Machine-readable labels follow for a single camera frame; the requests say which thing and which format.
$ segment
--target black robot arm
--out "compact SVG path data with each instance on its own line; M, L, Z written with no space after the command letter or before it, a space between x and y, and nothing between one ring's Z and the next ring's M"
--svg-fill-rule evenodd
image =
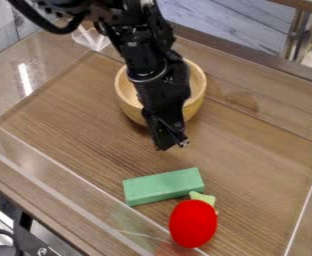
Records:
M173 30L156 0L34 0L47 12L72 17L63 28L52 24L25 0L8 1L55 34L73 32L85 19L93 21L127 62L156 148L187 146L183 105L191 96L189 70L172 50Z

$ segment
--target green block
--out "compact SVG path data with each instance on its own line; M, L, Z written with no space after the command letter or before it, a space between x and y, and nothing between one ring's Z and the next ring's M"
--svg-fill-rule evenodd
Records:
M204 192L197 168L124 180L123 185L129 206L188 196L191 191Z

